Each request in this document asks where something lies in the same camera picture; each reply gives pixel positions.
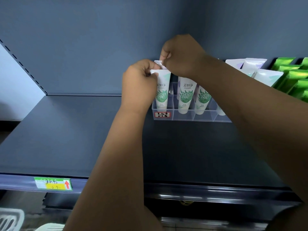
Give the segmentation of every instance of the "person's left hand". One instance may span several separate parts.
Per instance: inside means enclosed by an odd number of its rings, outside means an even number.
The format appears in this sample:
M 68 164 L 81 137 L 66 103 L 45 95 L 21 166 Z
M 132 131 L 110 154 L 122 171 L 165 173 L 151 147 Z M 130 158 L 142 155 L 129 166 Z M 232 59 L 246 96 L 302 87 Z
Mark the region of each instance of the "person's left hand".
M 149 59 L 143 59 L 129 66 L 122 78 L 122 103 L 125 111 L 146 114 L 157 91 L 157 73 L 151 69 L 161 69 Z

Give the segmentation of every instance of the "yellow price area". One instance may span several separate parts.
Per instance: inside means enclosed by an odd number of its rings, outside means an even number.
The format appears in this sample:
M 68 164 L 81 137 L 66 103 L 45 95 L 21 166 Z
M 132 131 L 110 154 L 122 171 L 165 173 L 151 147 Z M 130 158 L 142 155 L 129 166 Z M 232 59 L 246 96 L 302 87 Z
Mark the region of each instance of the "yellow price area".
M 63 183 L 58 183 L 58 184 L 52 184 L 52 183 L 47 183 L 46 184 L 46 189 L 49 190 L 65 190 L 65 185 Z

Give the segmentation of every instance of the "price tag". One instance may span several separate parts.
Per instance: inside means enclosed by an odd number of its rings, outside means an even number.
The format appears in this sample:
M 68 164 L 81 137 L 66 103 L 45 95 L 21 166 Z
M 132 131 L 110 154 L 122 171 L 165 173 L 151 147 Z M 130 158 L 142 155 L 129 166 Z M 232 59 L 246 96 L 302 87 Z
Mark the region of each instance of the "price tag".
M 35 177 L 34 180 L 38 189 L 72 190 L 69 178 Z
M 171 112 L 155 112 L 156 118 L 169 118 L 171 117 Z

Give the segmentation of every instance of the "green tube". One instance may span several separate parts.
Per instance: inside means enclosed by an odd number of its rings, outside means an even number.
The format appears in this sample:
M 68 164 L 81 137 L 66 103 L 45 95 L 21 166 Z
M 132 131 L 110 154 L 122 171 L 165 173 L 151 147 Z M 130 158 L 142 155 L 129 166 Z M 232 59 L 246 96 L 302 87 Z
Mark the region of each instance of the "green tube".
M 308 90 L 304 90 L 304 91 L 297 93 L 295 98 L 308 103 Z
M 295 94 L 308 89 L 308 78 L 300 79 L 296 84 L 287 92 L 287 94 L 294 96 Z
M 280 65 L 288 65 L 294 59 L 295 58 L 277 58 L 274 65 L 272 66 L 271 70 L 278 70 Z
M 283 75 L 274 83 L 272 87 L 277 88 L 290 70 L 298 69 L 299 67 L 301 67 L 301 65 L 280 65 L 278 71 L 282 71 Z
M 308 69 L 308 58 L 304 58 L 300 69 Z
M 307 77 L 308 77 L 308 70 L 304 69 L 290 70 L 289 73 L 287 73 L 286 77 L 278 85 L 277 90 L 286 93 L 296 84 L 298 80 Z

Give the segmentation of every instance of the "hand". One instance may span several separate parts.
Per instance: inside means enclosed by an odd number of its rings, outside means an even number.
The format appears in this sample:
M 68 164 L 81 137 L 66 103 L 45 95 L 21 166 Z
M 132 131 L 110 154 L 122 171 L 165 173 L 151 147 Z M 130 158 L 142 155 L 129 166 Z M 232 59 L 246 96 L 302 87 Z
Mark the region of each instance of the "hand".
M 157 91 L 157 73 L 150 74 L 150 69 L 160 66 L 149 59 L 143 59 L 129 66 L 122 78 L 122 103 L 125 111 L 146 114 Z
M 161 50 L 163 65 L 179 77 L 194 79 L 200 66 L 211 58 L 195 39 L 187 35 L 176 35 L 168 40 Z

